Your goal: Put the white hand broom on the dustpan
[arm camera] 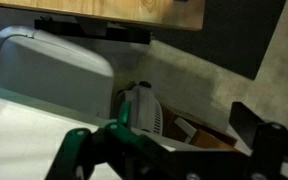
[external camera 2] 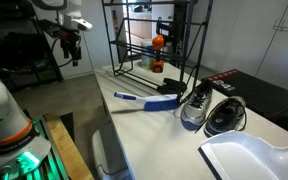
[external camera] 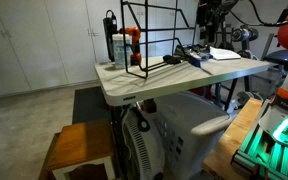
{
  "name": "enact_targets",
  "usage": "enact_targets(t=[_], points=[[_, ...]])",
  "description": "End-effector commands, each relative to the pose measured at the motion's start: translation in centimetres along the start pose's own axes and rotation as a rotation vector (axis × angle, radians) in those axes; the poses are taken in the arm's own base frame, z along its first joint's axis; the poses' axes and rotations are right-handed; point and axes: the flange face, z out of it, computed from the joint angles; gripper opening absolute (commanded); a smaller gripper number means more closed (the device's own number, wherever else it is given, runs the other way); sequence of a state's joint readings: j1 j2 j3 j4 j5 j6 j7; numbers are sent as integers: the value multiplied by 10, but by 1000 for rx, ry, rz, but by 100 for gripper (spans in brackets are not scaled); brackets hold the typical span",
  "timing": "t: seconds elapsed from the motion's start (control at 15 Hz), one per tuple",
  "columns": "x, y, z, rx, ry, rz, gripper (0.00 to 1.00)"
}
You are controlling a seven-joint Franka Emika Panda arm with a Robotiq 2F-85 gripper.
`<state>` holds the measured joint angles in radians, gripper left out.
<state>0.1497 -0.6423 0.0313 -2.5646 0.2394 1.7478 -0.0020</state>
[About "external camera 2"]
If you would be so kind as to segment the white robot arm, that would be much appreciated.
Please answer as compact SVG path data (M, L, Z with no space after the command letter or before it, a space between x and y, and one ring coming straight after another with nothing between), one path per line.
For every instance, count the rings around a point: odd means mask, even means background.
M80 31L88 31L92 25L81 16L82 0L31 0L39 9L55 11L55 21L47 19L38 21L41 29L54 39L51 50L54 50L57 41L67 62L62 67L72 64L76 67L81 60Z

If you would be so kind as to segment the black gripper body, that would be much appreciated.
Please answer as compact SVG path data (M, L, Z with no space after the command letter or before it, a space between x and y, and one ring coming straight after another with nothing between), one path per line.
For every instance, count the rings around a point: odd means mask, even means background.
M74 54L77 48L77 42L80 40L80 35L76 31L61 31L60 32L60 47L67 47L70 54Z

